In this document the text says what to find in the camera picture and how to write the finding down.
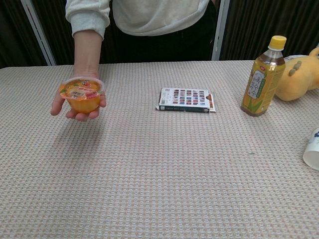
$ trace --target black curtain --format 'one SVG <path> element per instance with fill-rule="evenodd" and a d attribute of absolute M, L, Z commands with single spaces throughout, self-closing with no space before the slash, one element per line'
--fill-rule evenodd
<path fill-rule="evenodd" d="M 66 0 L 32 0 L 57 65 L 74 63 L 74 40 L 71 24 L 65 19 Z M 112 11 L 111 25 L 106 28 L 100 63 L 118 63 L 117 32 Z"/>
<path fill-rule="evenodd" d="M 0 68 L 45 66 L 20 0 L 0 0 Z"/>
<path fill-rule="evenodd" d="M 319 0 L 231 0 L 220 60 L 254 60 L 273 35 L 284 56 L 308 55 L 319 42 Z"/>

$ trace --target yellow bottle cap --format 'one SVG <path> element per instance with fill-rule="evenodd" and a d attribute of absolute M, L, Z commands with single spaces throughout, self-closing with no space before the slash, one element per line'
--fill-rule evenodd
<path fill-rule="evenodd" d="M 284 36 L 273 36 L 268 47 L 282 51 L 284 49 L 286 41 L 287 38 L 285 38 Z"/>

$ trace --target white sweatshirt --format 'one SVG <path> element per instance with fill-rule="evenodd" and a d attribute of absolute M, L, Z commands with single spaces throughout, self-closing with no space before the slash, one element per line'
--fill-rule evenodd
<path fill-rule="evenodd" d="M 117 27 L 130 35 L 156 36 L 183 30 L 205 13 L 210 0 L 113 0 Z M 109 0 L 68 0 L 66 19 L 77 31 L 94 30 L 104 37 L 110 24 Z"/>

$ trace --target orange jelly cup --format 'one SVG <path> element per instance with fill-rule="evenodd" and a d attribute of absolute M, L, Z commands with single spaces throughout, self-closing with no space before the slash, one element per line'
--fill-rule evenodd
<path fill-rule="evenodd" d="M 104 83 L 93 77 L 74 77 L 59 87 L 62 98 L 66 99 L 72 109 L 88 114 L 95 110 L 101 101 Z"/>

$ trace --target plush toy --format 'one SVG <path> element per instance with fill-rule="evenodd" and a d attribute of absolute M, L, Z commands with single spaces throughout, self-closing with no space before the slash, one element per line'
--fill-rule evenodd
<path fill-rule="evenodd" d="M 319 47 L 309 56 L 297 57 L 286 62 L 286 68 L 279 81 L 276 95 L 283 101 L 292 101 L 308 90 L 319 88 Z"/>

